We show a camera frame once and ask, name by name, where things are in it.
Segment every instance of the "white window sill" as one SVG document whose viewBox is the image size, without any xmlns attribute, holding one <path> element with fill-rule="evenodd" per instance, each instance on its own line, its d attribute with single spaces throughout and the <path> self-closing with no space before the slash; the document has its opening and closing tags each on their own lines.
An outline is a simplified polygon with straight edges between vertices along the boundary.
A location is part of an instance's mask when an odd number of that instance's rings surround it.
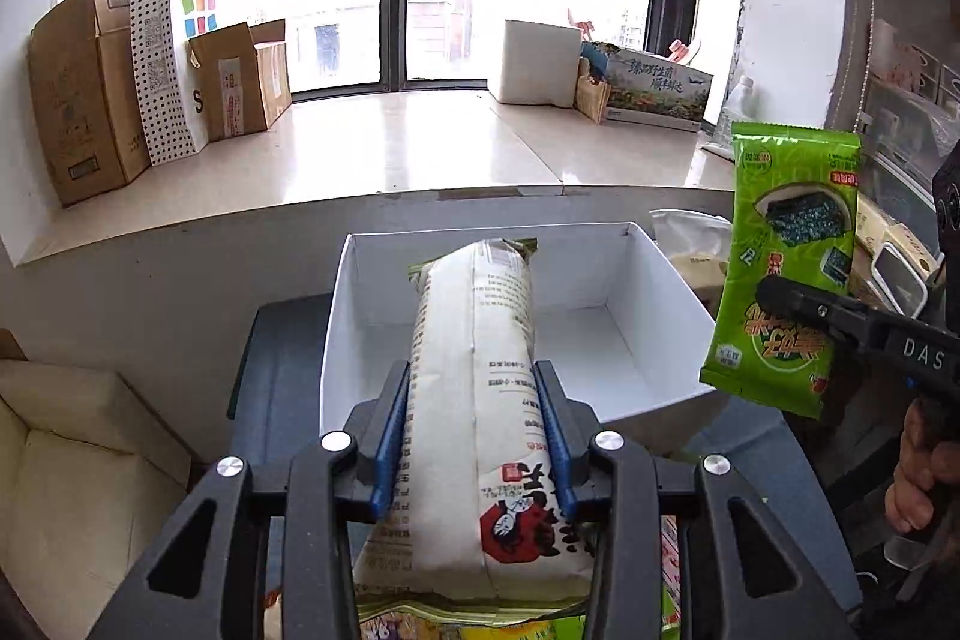
<svg viewBox="0 0 960 640">
<path fill-rule="evenodd" d="M 62 210 L 21 263 L 284 204 L 406 191 L 555 196 L 576 185 L 731 189 L 733 166 L 688 132 L 597 126 L 575 110 L 497 104 L 488 92 L 328 98 L 295 104 L 265 133 L 213 143 Z"/>
</svg>

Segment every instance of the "metal screw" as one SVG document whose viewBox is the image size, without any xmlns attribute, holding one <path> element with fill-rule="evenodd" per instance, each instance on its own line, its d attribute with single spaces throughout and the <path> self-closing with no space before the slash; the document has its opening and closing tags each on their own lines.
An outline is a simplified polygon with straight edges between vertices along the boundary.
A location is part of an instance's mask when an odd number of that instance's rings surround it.
<svg viewBox="0 0 960 640">
<path fill-rule="evenodd" d="M 730 472 L 730 462 L 727 461 L 726 456 L 714 453 L 704 459 L 704 469 L 712 475 L 726 475 Z"/>
<path fill-rule="evenodd" d="M 600 432 L 593 441 L 605 451 L 618 451 L 623 447 L 623 437 L 617 432 Z"/>
<path fill-rule="evenodd" d="M 323 435 L 320 447 L 323 447 L 325 451 L 336 453 L 337 451 L 346 451 L 350 447 L 350 442 L 353 442 L 353 438 L 346 432 L 330 432 Z"/>
<path fill-rule="evenodd" d="M 223 477 L 233 477 L 243 471 L 243 459 L 238 456 L 224 456 L 217 461 L 217 474 Z"/>
</svg>

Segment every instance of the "beige sofa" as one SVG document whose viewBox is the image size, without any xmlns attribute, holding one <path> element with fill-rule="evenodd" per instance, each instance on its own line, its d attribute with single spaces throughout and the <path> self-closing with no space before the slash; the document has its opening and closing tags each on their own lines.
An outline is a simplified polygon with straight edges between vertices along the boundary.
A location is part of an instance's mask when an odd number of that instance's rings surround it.
<svg viewBox="0 0 960 640">
<path fill-rule="evenodd" d="M 50 640 L 86 637 L 189 470 L 116 374 L 0 360 L 0 569 Z"/>
</svg>

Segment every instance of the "plastic bottle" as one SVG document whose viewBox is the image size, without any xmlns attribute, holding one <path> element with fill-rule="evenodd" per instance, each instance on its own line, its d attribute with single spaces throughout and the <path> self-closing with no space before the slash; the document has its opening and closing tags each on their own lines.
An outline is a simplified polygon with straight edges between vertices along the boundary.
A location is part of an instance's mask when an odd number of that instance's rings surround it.
<svg viewBox="0 0 960 640">
<path fill-rule="evenodd" d="M 754 81 L 750 77 L 741 76 L 720 110 L 717 126 L 713 131 L 714 145 L 719 148 L 730 148 L 733 141 L 733 135 L 731 135 L 733 121 L 748 121 L 752 119 L 753 114 Z"/>
</svg>

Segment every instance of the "white shopping bag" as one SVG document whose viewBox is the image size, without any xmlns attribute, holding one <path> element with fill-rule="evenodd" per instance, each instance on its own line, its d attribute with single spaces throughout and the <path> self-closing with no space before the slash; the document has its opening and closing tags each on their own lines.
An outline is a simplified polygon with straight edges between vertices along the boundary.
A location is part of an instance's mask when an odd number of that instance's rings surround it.
<svg viewBox="0 0 960 640">
<path fill-rule="evenodd" d="M 187 41 L 222 28 L 222 8 L 221 0 L 131 0 L 133 77 L 154 166 L 200 152 L 208 141 Z"/>
</svg>

